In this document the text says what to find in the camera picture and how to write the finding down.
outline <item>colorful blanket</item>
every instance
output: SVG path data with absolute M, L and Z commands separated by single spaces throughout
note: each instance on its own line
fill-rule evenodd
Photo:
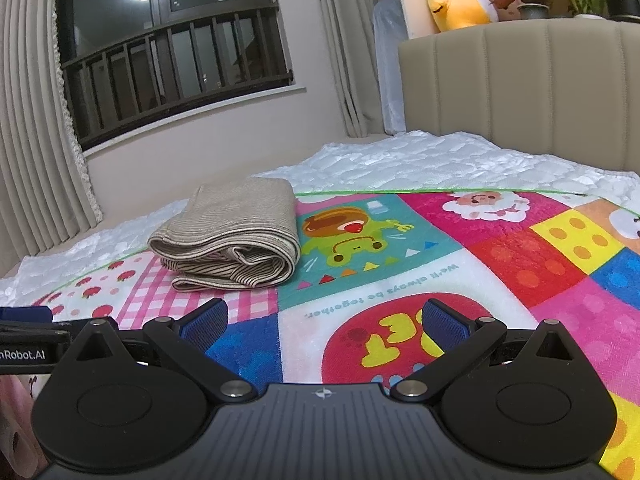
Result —
M 618 407 L 603 465 L 640 480 L 640 218 L 594 196 L 470 190 L 299 196 L 302 259 L 277 288 L 174 291 L 148 251 L 53 291 L 56 319 L 140 328 L 222 297 L 208 354 L 272 382 L 395 382 L 442 354 L 420 313 L 438 298 L 512 328 L 561 320 Z

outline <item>gray curtain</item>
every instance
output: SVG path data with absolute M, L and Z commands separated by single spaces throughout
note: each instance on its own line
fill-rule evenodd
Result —
M 338 98 L 350 137 L 384 133 L 373 38 L 380 0 L 320 0 Z
M 102 213 L 64 99 L 55 0 L 0 0 L 0 276 Z

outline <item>metal screw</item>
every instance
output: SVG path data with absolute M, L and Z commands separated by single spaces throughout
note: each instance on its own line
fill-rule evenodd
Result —
M 421 381 L 407 380 L 396 384 L 396 390 L 405 397 L 418 397 L 427 392 L 427 385 Z
M 251 393 L 252 386 L 246 381 L 227 381 L 220 386 L 220 392 L 227 397 L 237 399 Z

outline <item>mattress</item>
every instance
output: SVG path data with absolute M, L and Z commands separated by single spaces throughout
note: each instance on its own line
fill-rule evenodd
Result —
M 504 150 L 465 132 L 443 137 L 410 132 L 372 144 L 328 144 L 300 164 L 259 176 L 286 178 L 296 193 L 328 195 L 398 189 L 554 190 L 600 196 L 640 212 L 640 177 L 635 173 Z M 25 258 L 14 277 L 0 280 L 0 304 L 32 304 L 76 276 L 139 251 L 185 205 L 186 200 L 171 203 L 89 236 L 64 253 Z

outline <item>beige upholstered headboard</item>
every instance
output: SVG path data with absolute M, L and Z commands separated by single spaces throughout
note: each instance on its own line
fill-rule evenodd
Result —
M 408 131 L 640 173 L 640 25 L 585 18 L 469 27 L 400 46 Z

